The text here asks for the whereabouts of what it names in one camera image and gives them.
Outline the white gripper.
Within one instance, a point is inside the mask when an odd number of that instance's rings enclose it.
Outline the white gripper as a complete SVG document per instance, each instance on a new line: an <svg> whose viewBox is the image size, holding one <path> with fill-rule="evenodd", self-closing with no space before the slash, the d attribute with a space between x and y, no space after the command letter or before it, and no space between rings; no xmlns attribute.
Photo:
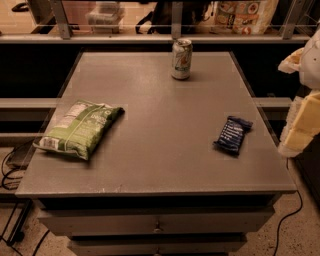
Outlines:
<svg viewBox="0 0 320 256"><path fill-rule="evenodd" d="M287 74L299 72L300 83L312 90L320 90L320 30L304 48L287 56L278 66ZM290 105L286 125L280 136L278 152L284 157L295 157L320 133L320 92L312 91L302 98L296 96Z"/></svg>

